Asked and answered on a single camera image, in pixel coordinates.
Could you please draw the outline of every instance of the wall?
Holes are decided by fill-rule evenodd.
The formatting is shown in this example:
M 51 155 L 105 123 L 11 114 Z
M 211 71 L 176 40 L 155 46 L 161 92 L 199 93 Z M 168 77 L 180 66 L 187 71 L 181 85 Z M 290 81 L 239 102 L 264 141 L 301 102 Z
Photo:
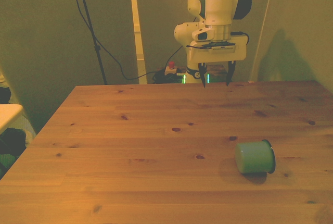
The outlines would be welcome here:
M 234 31 L 246 32 L 251 37 L 247 46 L 247 58 L 237 63 L 234 81 L 248 81 L 251 75 L 267 1 L 252 0 L 252 10 L 246 18 L 234 21 Z M 138 0 L 138 8 L 146 70 L 155 71 L 164 67 L 167 59 L 180 47 L 174 39 L 174 28 L 177 24 L 191 22 L 194 18 L 187 11 L 187 0 Z M 173 60 L 178 66 L 186 66 L 185 50 L 180 50 Z
M 131 0 L 87 4 L 96 36 L 137 76 Z M 0 66 L 39 132 L 76 85 L 103 84 L 92 36 L 75 0 L 0 0 L 0 8 Z M 109 84 L 137 83 L 101 55 Z
M 333 0 L 270 0 L 253 80 L 317 80 L 333 92 Z

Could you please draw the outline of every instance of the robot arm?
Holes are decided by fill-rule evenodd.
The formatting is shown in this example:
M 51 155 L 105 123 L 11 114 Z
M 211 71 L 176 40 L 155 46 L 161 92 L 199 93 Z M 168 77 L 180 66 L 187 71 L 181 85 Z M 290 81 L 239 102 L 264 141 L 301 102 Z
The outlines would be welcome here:
M 199 22 L 180 24 L 175 38 L 187 53 L 186 82 L 205 85 L 206 63 L 229 62 L 227 85 L 236 60 L 246 57 L 248 37 L 232 32 L 233 19 L 242 19 L 251 9 L 251 0 L 188 0 L 188 11 Z

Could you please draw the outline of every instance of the wooden tabletop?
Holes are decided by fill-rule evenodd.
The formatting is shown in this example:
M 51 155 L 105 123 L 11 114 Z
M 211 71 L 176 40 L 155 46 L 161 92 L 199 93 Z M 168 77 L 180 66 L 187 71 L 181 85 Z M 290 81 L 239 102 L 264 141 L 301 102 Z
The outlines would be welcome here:
M 268 139 L 273 174 L 242 175 Z M 0 223 L 333 223 L 317 82 L 78 86 L 0 181 Z

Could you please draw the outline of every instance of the microphone stand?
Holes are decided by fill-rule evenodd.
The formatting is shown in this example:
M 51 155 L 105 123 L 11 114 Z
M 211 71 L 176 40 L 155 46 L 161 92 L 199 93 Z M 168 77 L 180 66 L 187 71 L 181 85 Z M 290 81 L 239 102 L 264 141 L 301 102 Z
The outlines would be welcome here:
M 107 81 L 106 81 L 106 77 L 105 77 L 105 73 L 104 73 L 104 68 L 103 68 L 103 64 L 102 64 L 102 59 L 101 59 L 100 53 L 99 53 L 100 46 L 97 45 L 97 41 L 96 41 L 96 37 L 95 37 L 95 33 L 94 33 L 92 22 L 90 20 L 90 15 L 89 15 L 89 11 L 88 11 L 86 0 L 82 0 L 82 1 L 83 1 L 83 4 L 84 4 L 85 12 L 87 14 L 89 28 L 90 28 L 90 31 L 92 33 L 92 37 L 93 37 L 93 40 L 94 40 L 95 51 L 96 51 L 96 54 L 97 54 L 97 58 L 98 58 L 98 62 L 99 62 L 99 67 L 100 67 L 100 70 L 101 70 L 101 73 L 102 73 L 102 76 L 103 76 L 103 81 L 104 81 L 104 84 L 107 85 Z

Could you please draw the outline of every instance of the green mug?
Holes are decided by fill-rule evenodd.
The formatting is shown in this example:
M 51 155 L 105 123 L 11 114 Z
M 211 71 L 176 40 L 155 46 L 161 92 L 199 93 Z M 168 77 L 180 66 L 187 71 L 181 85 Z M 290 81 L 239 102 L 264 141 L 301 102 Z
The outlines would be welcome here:
M 235 158 L 241 173 L 273 173 L 275 171 L 275 155 L 268 140 L 238 143 Z

